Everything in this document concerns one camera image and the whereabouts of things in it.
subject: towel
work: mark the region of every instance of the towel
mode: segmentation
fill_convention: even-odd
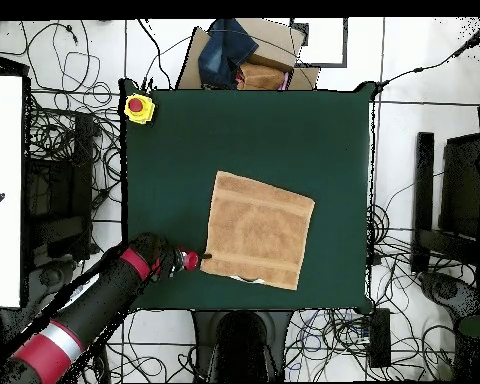
[[[238,90],[277,90],[285,80],[284,72],[252,63],[240,65],[239,74]]]
[[[297,290],[315,202],[249,178],[219,171],[206,253],[208,274]]]

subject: black stand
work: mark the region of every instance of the black stand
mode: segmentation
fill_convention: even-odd
[[[74,117],[75,145],[71,161],[28,161],[31,182],[29,249],[32,252],[35,248],[48,244],[48,256],[59,258],[71,254],[79,262],[89,259],[91,254],[94,123],[87,114],[50,111]],[[46,175],[49,176],[49,181],[46,181]],[[34,193],[40,184],[46,187],[44,191],[47,195]],[[41,197],[45,197],[43,203],[47,204],[44,205],[44,210],[39,211]]]
[[[238,315],[235,319],[232,319],[234,314],[242,314],[242,316]],[[271,373],[270,370],[273,367],[275,368],[274,375],[267,375],[267,379],[263,381],[283,381],[284,346],[292,314],[293,311],[233,312],[226,310],[192,312],[196,329],[196,344],[198,345],[196,353],[199,374],[210,376],[215,381],[232,381],[236,374],[228,372],[228,369],[235,368],[235,366],[241,368],[240,362],[249,362],[244,361],[244,357],[251,356],[250,362],[254,367],[254,370],[251,370],[251,381],[256,379],[256,377],[252,377],[252,374],[259,375],[256,369],[259,369],[257,365],[261,362],[263,362],[263,367],[269,370],[269,374]],[[251,331],[242,335],[239,334],[241,328],[249,328]],[[233,339],[228,338],[228,333],[236,336]],[[257,340],[261,340],[261,343],[265,344],[268,349],[255,348],[253,352],[242,351],[238,355],[231,355],[231,352],[236,350],[234,339],[237,341],[242,339],[251,344],[254,343],[254,345],[256,345]],[[235,357],[236,365],[231,363],[231,360],[235,361]],[[256,361],[252,360],[253,358],[262,359]]]
[[[431,251],[465,264],[479,263],[479,243],[460,235],[475,236],[473,222],[478,221],[480,203],[480,177],[475,167],[480,149],[479,140],[478,135],[448,140],[445,149],[443,200],[439,219],[441,230],[432,230],[434,134],[418,133],[411,272],[428,270]],[[461,148],[459,146],[464,150],[469,149],[471,154],[455,154]],[[464,197],[466,193],[469,193],[468,198]]]

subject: floor tile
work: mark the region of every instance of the floor tile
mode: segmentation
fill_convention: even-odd
[[[325,361],[325,352],[307,352],[307,358],[300,357],[285,371],[287,382],[334,382],[364,381],[364,371],[352,355],[335,353]],[[364,359],[359,359],[364,367]]]
[[[388,260],[388,263],[391,268],[393,261]],[[373,268],[372,297],[375,300],[383,299],[379,307],[388,308],[392,312],[390,316],[392,348],[422,349],[421,340],[427,329],[438,324],[452,328],[451,319],[444,307],[428,300],[421,288],[413,283],[411,278],[405,277],[404,272],[410,274],[408,265],[400,266],[403,271],[397,269],[395,276],[402,278],[394,282],[392,289],[386,292],[384,288],[389,278],[389,275],[386,275],[388,269],[383,266]],[[380,289],[377,288],[379,281],[382,282]],[[434,350],[442,348],[453,351],[455,348],[453,335],[444,329],[432,330],[427,334],[425,341]]]
[[[302,338],[311,333],[306,324],[317,328],[323,325],[323,316],[324,311],[316,309],[294,312],[286,333],[286,346],[290,346],[297,337]]]
[[[295,18],[295,23],[309,24],[308,45],[301,48],[299,63],[342,63],[343,18]]]
[[[392,352],[393,365],[387,368],[372,368],[372,376],[401,381],[451,380],[452,354],[442,352],[427,352],[425,357],[421,352]]]
[[[39,92],[35,90],[32,92],[32,95],[39,106],[45,109],[92,113],[97,119],[111,120],[117,127],[115,132],[119,134],[119,115],[117,114],[119,96],[111,96],[105,93],[61,94],[55,92]]]
[[[84,92],[88,87],[97,84],[97,88],[101,87],[105,91],[105,86],[98,84],[105,83],[111,92],[118,93],[118,80],[124,76],[124,21],[104,23],[93,20],[83,21],[82,25],[78,20],[61,20],[60,24],[72,27],[77,43],[68,31],[55,23],[57,21],[23,22],[31,43],[30,59],[27,54],[7,54],[19,54],[25,50],[21,22],[0,23],[0,51],[4,52],[4,57],[30,66],[29,76],[32,78],[33,89],[64,88]],[[91,55],[89,60],[85,55],[87,40]],[[72,78],[83,81],[83,85],[78,87],[80,83]]]
[[[140,310],[125,319],[124,338],[132,343],[193,344],[195,330],[192,316],[189,311]]]
[[[117,344],[118,343],[122,343],[123,342],[123,332],[125,331],[124,329],[124,323],[121,324],[115,331],[114,333],[110,336],[110,338],[108,339],[108,343],[112,343],[114,345],[114,348],[117,348]],[[127,340],[126,340],[126,335],[124,335],[124,342],[126,343]]]
[[[320,71],[319,89],[352,91],[365,81],[379,81],[382,18],[348,18],[347,67]]]
[[[121,225],[115,222],[93,223],[92,237],[103,251],[121,243]]]
[[[111,346],[116,352],[121,352],[120,346]],[[111,371],[120,372],[121,355],[112,351],[110,347],[107,350],[109,355]],[[124,354],[129,358],[124,358],[123,362],[123,383],[164,383],[166,379],[171,378],[172,383],[190,383],[193,376],[190,372],[183,369],[178,362],[178,356],[182,364],[187,365],[187,355],[190,347],[187,346],[124,346]],[[195,354],[192,354],[192,360],[195,363]],[[114,375],[112,381],[119,382],[120,378]]]
[[[442,62],[480,27],[476,18],[386,18],[383,79]],[[384,100],[480,104],[480,46],[389,84]]]

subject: black cable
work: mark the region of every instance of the black cable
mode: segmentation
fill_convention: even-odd
[[[377,377],[374,377],[373,375],[370,375],[366,369],[366,367],[363,366],[363,364],[361,363],[361,361],[359,360],[359,358],[357,357],[357,355],[353,354],[353,352],[351,351],[350,347],[348,347],[342,340],[340,337],[338,337],[338,333],[336,331],[336,326],[335,326],[335,316],[334,316],[334,312],[329,312],[329,317],[331,319],[331,321],[333,322],[333,336],[334,338],[345,348],[349,351],[349,353],[352,354],[352,358],[354,358],[354,360],[357,362],[357,364],[359,365],[359,367],[361,368],[361,370],[363,370],[365,372],[365,374],[369,375],[370,378],[378,381],[379,378]]]
[[[138,365],[135,365],[135,362],[138,361],[138,358],[136,359],[131,359],[126,353],[124,352],[118,352],[117,350],[115,350],[113,347],[111,347],[109,344],[107,344],[107,347],[114,353],[116,353],[117,355],[120,355],[122,357],[125,357],[126,359],[128,359],[129,361],[129,364],[132,365],[132,367],[138,371],[143,377],[144,379],[148,382],[148,383],[151,383],[151,380],[149,379],[149,377],[147,376],[147,374],[144,372],[144,370],[142,368],[140,368]]]
[[[386,210],[379,205],[369,207],[368,215],[372,217],[372,228],[374,231],[374,244],[378,245],[386,238],[389,228],[389,217]]]
[[[456,57],[459,57],[465,50],[470,49],[472,47],[475,47],[479,44],[480,44],[480,28],[477,30],[477,32],[475,34],[473,34],[473,36],[471,36],[471,38],[468,41],[466,41],[466,43],[464,43],[459,49],[457,49],[454,53],[450,54],[443,61],[437,63],[436,65],[432,65],[432,66],[414,68],[412,70],[403,72],[400,75],[397,75],[396,77],[390,78],[390,79],[388,79],[388,80],[386,80],[383,83],[380,83],[378,85],[378,93],[381,93],[385,86],[387,86],[388,84],[390,84],[391,82],[395,81],[398,78],[401,78],[405,75],[409,75],[409,74],[412,74],[412,73],[420,73],[420,72],[423,72],[423,71],[426,71],[426,70],[429,70],[429,69],[438,68],[438,67],[444,65],[445,63],[447,63],[450,59],[454,59]]]
[[[436,328],[442,328],[442,329],[444,329],[444,330],[448,330],[448,331],[450,331],[451,333],[453,333],[453,335],[455,335],[455,332],[454,332],[451,328],[447,327],[446,325],[437,324],[437,325],[433,325],[432,327],[427,328],[427,329],[423,332],[423,335],[422,335],[422,337],[421,337],[421,349],[422,349],[422,351],[423,351],[423,360],[424,360],[424,362],[425,362],[425,366],[427,367],[427,371],[430,373],[430,375],[432,376],[432,378],[437,381],[437,380],[441,380],[441,379],[440,379],[439,377],[436,377],[436,375],[435,375],[435,374],[432,372],[432,370],[430,369],[430,365],[429,365],[429,363],[428,363],[427,351],[426,351],[426,349],[425,349],[425,338],[427,337],[427,334],[428,334],[430,331],[435,330]],[[449,361],[446,361],[445,359],[443,359],[443,362],[445,362],[445,363],[448,364],[448,365],[451,365],[451,364],[449,363]]]
[[[176,375],[178,375],[180,372],[182,371],[187,371],[188,373],[190,373],[194,378],[198,378],[200,380],[202,380],[203,382],[207,382],[208,381],[208,377],[205,376],[205,375],[201,375],[201,373],[199,372],[199,370],[196,368],[195,364],[192,362],[192,353],[198,348],[197,345],[194,345],[192,346],[187,355],[183,355],[183,354],[178,354],[178,363],[180,364],[181,368],[179,370],[177,370],[176,372],[174,372],[165,382],[166,383],[169,383]],[[186,358],[186,362],[185,364],[182,364],[181,363],[181,357],[184,356]]]
[[[292,34],[292,20],[290,19],[290,28],[288,29],[288,32],[290,33],[290,38],[292,40],[292,50],[293,50],[293,56],[295,57],[296,60],[300,60],[300,56],[297,56],[297,52],[295,51],[295,43],[293,42],[293,34]],[[311,87],[311,89],[313,90],[315,87],[313,86],[313,84],[311,83],[311,81],[309,80],[308,76],[306,75],[306,73],[298,68],[301,72],[302,72],[302,75],[304,75],[306,77],[306,79],[308,80],[308,83],[309,83],[309,86]]]
[[[60,63],[59,53],[57,52],[57,48],[55,47],[55,36],[57,35],[58,29],[59,29],[59,26],[57,25],[57,27],[55,28],[55,31],[53,32],[52,46],[53,46],[53,50],[54,50],[54,52],[55,52],[55,55],[56,55],[56,57],[57,57],[57,63],[58,63],[58,65],[59,65],[59,69],[60,69],[60,71],[62,72],[62,89],[63,89],[64,91],[66,91],[66,90],[64,89],[64,77],[69,77],[69,78],[72,79],[74,82],[78,83],[78,88],[80,88],[80,87],[85,87],[85,88],[88,89],[89,87],[87,87],[87,86],[84,85],[84,81],[85,81],[85,79],[87,78],[87,74],[88,74],[88,71],[89,71],[90,58],[91,58],[91,57],[94,57],[95,59],[98,60],[98,72],[96,73],[96,80],[91,84],[91,86],[93,86],[93,85],[96,83],[97,79],[98,79],[98,75],[99,75],[99,73],[100,73],[100,60],[99,60],[99,58],[97,58],[96,56],[90,55],[90,54],[89,54],[89,51],[87,51],[87,54],[78,53],[78,52],[69,52],[69,53],[66,55],[66,60],[64,61],[64,69],[63,69],[63,68],[62,68],[62,65],[61,65],[61,63]],[[76,44],[78,44],[78,40],[77,40],[77,38],[76,38],[76,36],[75,36],[74,34],[73,34],[73,40],[75,41]],[[77,80],[76,78],[73,78],[71,75],[68,75],[68,74],[65,72],[65,71],[66,71],[66,62],[67,62],[67,59],[68,59],[68,57],[69,57],[70,54],[81,54],[82,56],[86,56],[86,57],[87,57],[86,74],[85,74],[84,78],[82,79],[82,81],[79,81],[79,80]]]
[[[30,67],[32,68],[32,73],[34,74],[34,79],[37,83],[37,85],[40,87],[40,88],[43,88],[45,90],[53,90],[53,91],[56,91],[56,92],[66,92],[66,93],[71,93],[73,91],[77,91],[80,87],[82,87],[83,85],[83,81],[85,81],[85,79],[87,78],[87,75],[89,73],[89,64],[90,64],[90,55],[89,55],[89,38],[87,37],[87,30],[85,29],[85,25],[83,23],[83,21],[80,21],[80,23],[82,24],[82,28],[84,30],[84,33],[85,33],[85,41],[86,41],[86,51],[87,51],[87,68],[86,68],[86,71],[85,71],[85,75],[84,75],[84,78],[82,79],[82,81],[78,84],[78,86],[74,89],[74,90],[59,90],[59,89],[56,89],[56,88],[51,88],[51,87],[45,87],[43,85],[41,85],[39,83],[39,80],[37,79],[37,73],[36,73],[36,70],[35,70],[35,67],[33,66],[32,64],[32,59],[30,57],[30,48],[32,46],[32,43],[34,42],[34,40],[42,33],[44,32],[46,29],[52,27],[52,26],[61,26],[63,27],[64,29],[66,29],[66,31],[68,31],[69,33],[72,34],[73,36],[73,41],[75,42],[75,44],[78,43],[78,39],[76,38],[74,32],[73,32],[73,29],[71,28],[70,25],[67,25],[67,26],[64,26],[60,23],[51,23],[51,24],[48,24],[46,25],[43,29],[41,29],[40,31],[38,31],[30,41],[28,41],[28,37],[27,37],[27,33],[25,31],[25,26],[23,25],[23,21],[21,21],[21,28],[23,30],[23,36],[25,37],[25,42],[27,43],[27,50],[26,50],[26,53],[27,53],[27,58],[28,58],[28,61],[29,61],[29,64],[30,64]]]
[[[302,311],[295,312],[294,317],[299,316],[303,322],[303,325],[298,325],[295,323],[294,318],[292,318],[290,321],[291,325],[295,326],[300,331],[297,334],[297,339],[285,349],[283,370],[288,370],[289,372],[298,371],[300,373],[303,370],[302,360],[300,363],[295,362],[299,357],[307,362],[318,362],[319,367],[314,366],[313,372],[310,374],[312,381],[318,381],[323,375],[325,375],[325,368],[329,362],[337,355],[349,353],[355,354],[358,358],[366,357],[364,345],[359,345],[357,339],[359,337],[359,329],[363,328],[363,326],[367,328],[367,318],[347,318],[349,314],[352,313],[350,310],[345,311],[345,315],[343,317],[340,317],[337,313],[335,313],[336,334],[341,339],[344,339],[344,347],[340,348],[340,343],[338,340],[333,338],[332,344],[328,341],[327,336],[332,334],[333,331],[333,325],[330,319],[327,320],[324,325],[317,324],[318,318],[327,318],[327,312],[328,310],[316,310],[309,319],[304,319],[302,317]],[[319,345],[314,347],[308,346],[308,340],[311,339],[315,340],[315,342],[319,342]],[[292,357],[291,360],[288,361],[287,358],[292,350],[296,350],[297,353]],[[318,356],[316,353],[313,357],[307,355],[307,353],[318,351],[323,351],[324,355]]]
[[[402,270],[402,272],[404,272],[404,274],[405,274],[407,277],[412,278],[412,277],[410,277],[407,273],[405,273],[405,271],[404,271],[403,269],[401,269],[401,270]],[[399,309],[399,308],[397,307],[397,305],[394,304],[394,302],[390,302],[390,303],[392,303],[393,306],[395,306],[397,309]],[[412,354],[411,356],[408,356],[408,357],[406,357],[406,358],[402,358],[402,359],[400,359],[400,360],[397,360],[397,361],[393,362],[393,364],[392,364],[392,366],[391,366],[390,368],[393,369],[394,371],[398,372],[399,374],[401,374],[401,372],[396,368],[397,366],[406,366],[406,367],[413,367],[413,368],[416,368],[416,369],[421,369],[421,373],[420,373],[420,375],[419,375],[419,377],[418,377],[418,380],[421,380],[421,378],[422,378],[422,376],[424,375],[424,372],[425,372],[425,368],[424,368],[424,367],[421,367],[421,366],[418,366],[418,365],[414,365],[414,366],[413,366],[413,365],[402,364],[402,363],[401,363],[401,362],[404,362],[404,361],[407,361],[407,360],[410,360],[410,359],[416,357],[416,356],[420,353],[420,352],[419,352],[419,345],[417,344],[420,339],[418,339],[417,337],[414,336],[413,330],[412,330],[412,324],[411,324],[410,320],[408,319],[408,317],[405,316],[405,314],[403,313],[402,310],[400,310],[400,313],[402,313],[402,314],[404,315],[405,319],[406,319],[407,322],[408,322],[408,325],[409,325],[409,328],[410,328],[410,331],[411,331],[411,337],[406,337],[406,338],[403,338],[403,339],[399,339],[399,340],[397,340],[396,342],[392,343],[392,346],[394,346],[395,344],[400,343],[400,342],[404,342],[404,343],[405,343],[405,340],[412,340],[414,343],[416,343],[416,348],[414,348],[414,354]],[[431,349],[431,347],[425,342],[425,336],[426,336],[426,334],[428,333],[428,331],[423,335],[423,337],[422,337],[422,339],[421,339],[421,343],[422,343],[422,351],[421,351],[421,354],[422,354],[423,357],[424,357],[424,361],[425,361],[425,363],[426,363],[426,365],[427,365],[428,371],[433,375],[432,370],[430,369],[430,366],[429,366],[429,364],[428,364],[428,362],[427,362],[427,361],[430,361],[429,355],[430,355],[431,353],[434,353],[434,355],[436,356],[436,360],[438,360],[437,358],[439,358],[440,356],[439,356],[439,354],[438,354],[437,352],[429,352],[429,351],[427,351],[427,349]]]
[[[121,224],[121,221],[114,221],[112,219],[93,219],[92,222],[113,222],[116,224]]]
[[[160,56],[161,56],[160,47],[158,46],[158,43],[156,42],[155,38],[150,34],[150,32],[146,29],[146,27],[142,24],[141,20],[137,19],[137,22],[139,23],[141,28],[144,30],[144,32],[148,35],[148,37],[151,39],[151,41],[155,43],[156,50],[157,50],[157,57],[158,57],[158,68],[167,78],[167,82],[169,83],[169,89],[172,90],[171,79],[169,78],[169,75],[167,75],[167,73],[162,69],[162,63],[160,62]],[[143,82],[142,85],[143,85],[142,89],[145,90],[145,81]]]
[[[101,369],[97,365],[98,361],[101,363]],[[100,354],[94,357],[93,370],[98,384],[112,384],[106,346],[103,346]]]
[[[164,50],[162,53],[160,54],[157,54],[153,60],[151,61],[151,63],[149,64],[149,67],[148,67],[148,70],[146,72],[146,75],[144,76],[144,80],[143,81],[146,81],[148,79],[148,75],[149,75],[149,71],[151,71],[151,68],[153,67],[153,63],[155,63],[155,60],[158,59],[161,55],[167,53],[168,51],[172,50],[174,47],[176,47],[178,44],[181,44],[183,43],[184,41],[188,40],[189,38],[192,38],[191,35],[189,35],[188,37],[185,37],[183,38],[182,40],[178,41],[177,43],[173,44],[171,47],[169,47],[168,49]]]
[[[135,350],[135,348],[133,347],[133,344],[131,342],[131,339],[130,339],[130,333],[132,331],[132,328],[133,328],[133,322],[135,320],[135,317],[137,316],[137,313],[139,312],[140,310],[138,311],[135,311],[133,313],[133,316],[132,316],[132,319],[130,321],[130,327],[128,328],[128,333],[127,333],[127,340],[128,340],[128,344],[130,345],[130,348],[132,349],[132,352],[133,354],[135,355],[135,359],[138,360],[139,356],[137,354],[137,351]],[[165,378],[164,378],[164,381],[167,381],[167,367],[166,365],[164,364],[163,361],[161,361],[159,358],[156,358],[156,357],[151,357],[152,360],[156,361],[158,363],[158,365],[160,365],[160,371],[156,374],[149,374],[147,373],[146,371],[144,371],[144,373],[150,377],[157,377],[158,375],[160,375],[162,373],[162,371],[165,371]]]
[[[402,191],[404,190],[407,190],[408,188],[412,187],[414,184],[416,184],[418,181],[422,181],[422,180],[426,180],[428,178],[433,178],[433,177],[437,177],[439,175],[443,175],[444,174],[444,171],[441,171],[441,172],[438,172],[437,174],[434,174],[432,175],[432,177],[423,177],[423,178],[419,178],[418,180],[414,181],[412,184],[409,184],[408,186],[398,190],[395,194],[393,194],[393,196],[391,196],[391,198],[389,199],[389,202],[386,206],[386,211],[389,209],[389,206],[391,205],[391,201],[395,198],[395,196],[399,193],[401,193]]]

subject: green table mat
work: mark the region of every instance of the green table mat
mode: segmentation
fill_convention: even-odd
[[[126,95],[140,93],[130,80]],[[296,291],[201,271],[150,283],[133,307],[365,308],[369,100],[355,92],[153,91],[151,125],[127,121],[127,236],[203,252],[217,171],[315,201]]]

